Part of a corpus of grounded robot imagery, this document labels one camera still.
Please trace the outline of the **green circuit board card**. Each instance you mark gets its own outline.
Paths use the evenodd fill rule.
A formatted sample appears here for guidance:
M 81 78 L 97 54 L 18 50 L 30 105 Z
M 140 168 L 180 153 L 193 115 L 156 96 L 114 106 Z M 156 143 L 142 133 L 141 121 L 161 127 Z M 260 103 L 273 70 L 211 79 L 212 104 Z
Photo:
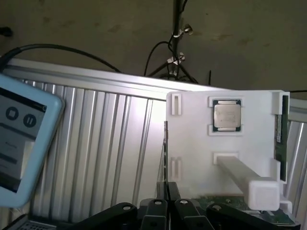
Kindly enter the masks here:
M 273 223 L 278 226 L 283 227 L 294 227 L 300 226 L 296 219 L 289 214 L 287 211 L 278 209 L 277 211 L 258 211 L 250 209 L 247 204 L 244 202 L 242 196 L 200 196 L 195 198 L 199 202 L 200 206 L 203 209 L 206 209 L 207 206 L 213 203 L 220 203 L 228 205 L 230 207 L 236 208 L 240 211 L 248 213 L 252 216 L 258 217 L 270 223 Z

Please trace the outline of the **white plastic parts rack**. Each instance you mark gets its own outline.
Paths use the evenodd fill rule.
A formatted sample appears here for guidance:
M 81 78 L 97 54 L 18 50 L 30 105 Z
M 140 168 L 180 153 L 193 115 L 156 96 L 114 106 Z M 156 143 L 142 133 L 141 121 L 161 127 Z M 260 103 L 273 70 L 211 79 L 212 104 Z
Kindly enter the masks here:
M 290 99 L 276 90 L 169 93 L 168 180 L 185 198 L 242 195 L 252 210 L 291 212 L 274 157 L 283 95 Z M 213 132 L 213 100 L 241 100 L 240 132 Z

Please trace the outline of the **silver CPU chip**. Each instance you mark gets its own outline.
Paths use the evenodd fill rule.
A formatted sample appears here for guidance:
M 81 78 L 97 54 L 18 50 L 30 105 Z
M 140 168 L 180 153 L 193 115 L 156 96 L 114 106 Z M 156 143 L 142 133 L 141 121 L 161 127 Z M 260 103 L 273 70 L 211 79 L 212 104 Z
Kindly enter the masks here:
M 241 100 L 213 100 L 213 132 L 240 132 L 241 112 Z

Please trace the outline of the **light blue teach pendant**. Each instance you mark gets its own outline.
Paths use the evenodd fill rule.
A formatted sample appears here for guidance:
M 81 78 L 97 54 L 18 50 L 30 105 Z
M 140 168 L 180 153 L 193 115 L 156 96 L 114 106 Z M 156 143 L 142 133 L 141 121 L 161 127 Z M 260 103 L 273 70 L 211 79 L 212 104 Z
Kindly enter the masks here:
M 61 98 L 0 74 L 0 207 L 29 201 L 64 107 Z

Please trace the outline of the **black tripod stand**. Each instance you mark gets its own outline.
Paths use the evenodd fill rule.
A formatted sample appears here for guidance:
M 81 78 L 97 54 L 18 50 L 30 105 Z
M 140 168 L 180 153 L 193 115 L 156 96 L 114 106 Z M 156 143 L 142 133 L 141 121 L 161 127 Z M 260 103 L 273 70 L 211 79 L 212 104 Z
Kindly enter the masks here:
M 178 50 L 179 42 L 183 35 L 193 34 L 193 29 L 189 24 L 184 26 L 182 25 L 182 14 L 185 11 L 187 2 L 188 0 L 173 0 L 173 26 L 171 36 L 168 41 L 158 42 L 151 49 L 143 72 L 145 77 L 154 77 L 163 69 L 167 69 L 167 73 L 159 75 L 158 78 L 168 81 L 190 82 L 194 84 L 198 83 L 198 81 L 192 77 L 182 65 L 182 62 L 185 60 L 185 55 Z M 167 48 L 171 53 L 171 57 L 167 59 L 167 61 L 161 66 L 156 68 L 153 72 L 148 74 L 147 70 L 149 67 L 150 59 L 154 51 L 161 45 L 167 45 Z

